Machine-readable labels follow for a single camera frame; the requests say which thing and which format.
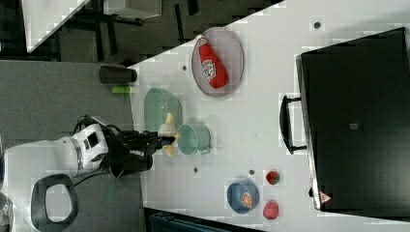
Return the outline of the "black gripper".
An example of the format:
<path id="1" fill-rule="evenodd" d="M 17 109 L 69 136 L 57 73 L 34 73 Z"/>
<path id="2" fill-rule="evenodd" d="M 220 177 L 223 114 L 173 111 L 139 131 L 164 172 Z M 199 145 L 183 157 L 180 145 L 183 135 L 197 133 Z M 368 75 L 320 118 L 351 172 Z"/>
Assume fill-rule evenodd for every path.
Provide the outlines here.
<path id="1" fill-rule="evenodd" d="M 120 130 L 89 115 L 80 116 L 76 124 L 78 173 L 110 172 L 111 165 L 124 160 L 153 160 L 161 146 L 173 142 L 173 137 L 159 138 L 156 131 Z"/>

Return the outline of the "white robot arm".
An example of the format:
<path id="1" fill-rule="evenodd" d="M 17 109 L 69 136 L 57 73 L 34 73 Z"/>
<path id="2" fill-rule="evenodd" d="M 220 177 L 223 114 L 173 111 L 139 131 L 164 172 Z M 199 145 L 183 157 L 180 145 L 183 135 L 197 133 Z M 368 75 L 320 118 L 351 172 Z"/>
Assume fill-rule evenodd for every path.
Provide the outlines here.
<path id="1" fill-rule="evenodd" d="M 75 179 L 149 170 L 158 150 L 174 153 L 179 133 L 167 114 L 157 131 L 120 130 L 84 115 L 72 135 L 1 151 L 1 215 L 6 232 L 62 232 L 78 214 Z"/>

